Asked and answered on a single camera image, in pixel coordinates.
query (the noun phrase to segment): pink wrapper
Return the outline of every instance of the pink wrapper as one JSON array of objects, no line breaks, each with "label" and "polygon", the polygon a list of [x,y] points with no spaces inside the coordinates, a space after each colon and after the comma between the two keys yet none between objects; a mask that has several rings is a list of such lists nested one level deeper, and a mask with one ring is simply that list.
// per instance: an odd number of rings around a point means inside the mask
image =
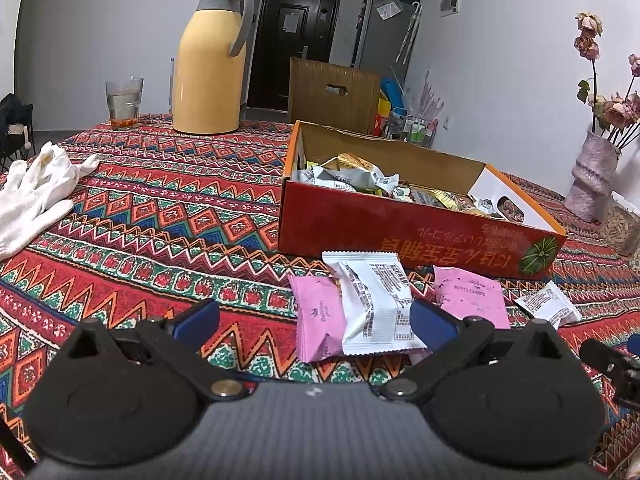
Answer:
[{"label": "pink wrapper", "polygon": [[334,280],[290,274],[289,283],[298,304],[298,359],[313,363],[342,354],[347,322]]},{"label": "pink wrapper", "polygon": [[433,267],[436,302],[458,319],[480,316],[510,328],[500,283],[455,267]]}]

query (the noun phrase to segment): white glove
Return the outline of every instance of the white glove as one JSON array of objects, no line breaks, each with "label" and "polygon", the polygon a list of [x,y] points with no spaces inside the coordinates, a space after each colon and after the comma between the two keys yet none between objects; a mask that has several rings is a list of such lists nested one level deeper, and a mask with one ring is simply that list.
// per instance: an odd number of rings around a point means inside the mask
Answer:
[{"label": "white glove", "polygon": [[65,150],[50,142],[28,171],[26,162],[16,160],[0,190],[0,261],[14,256],[62,220],[74,207],[72,200],[63,199],[97,166],[95,155],[82,165],[71,164]]}]

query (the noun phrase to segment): red box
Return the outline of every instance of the red box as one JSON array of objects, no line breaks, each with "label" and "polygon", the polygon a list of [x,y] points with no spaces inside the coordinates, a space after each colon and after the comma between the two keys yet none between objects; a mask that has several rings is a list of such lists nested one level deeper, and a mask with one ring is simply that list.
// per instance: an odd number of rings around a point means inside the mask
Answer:
[{"label": "red box", "polygon": [[[372,194],[297,182],[306,162],[354,153],[385,175],[419,187],[509,197],[525,224]],[[502,278],[535,279],[551,266],[566,231],[542,206],[489,164],[408,142],[296,122],[282,181],[278,250],[318,258],[322,251],[390,251],[405,267],[461,267]]]}]

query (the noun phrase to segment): refrigerator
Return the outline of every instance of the refrigerator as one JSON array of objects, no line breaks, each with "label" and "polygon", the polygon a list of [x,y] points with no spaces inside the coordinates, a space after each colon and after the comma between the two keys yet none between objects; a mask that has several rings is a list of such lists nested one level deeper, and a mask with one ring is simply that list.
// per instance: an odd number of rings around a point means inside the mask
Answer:
[{"label": "refrigerator", "polygon": [[[394,2],[401,11],[383,20],[378,9],[391,2]],[[356,44],[351,66],[378,73],[389,79],[394,79],[395,73],[398,82],[403,85],[406,69],[409,65],[408,59],[406,64],[402,63],[406,46],[398,62],[396,62],[396,56],[414,11],[414,6],[400,0],[364,0],[358,18]]]}]

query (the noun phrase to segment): green pumpkin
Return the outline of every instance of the green pumpkin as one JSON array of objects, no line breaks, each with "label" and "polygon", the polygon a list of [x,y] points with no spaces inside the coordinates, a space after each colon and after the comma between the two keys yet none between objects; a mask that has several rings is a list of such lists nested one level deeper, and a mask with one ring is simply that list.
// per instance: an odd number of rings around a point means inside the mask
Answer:
[{"label": "green pumpkin", "polygon": [[537,274],[554,260],[559,250],[558,240],[555,237],[542,238],[524,253],[518,269],[526,276]]}]

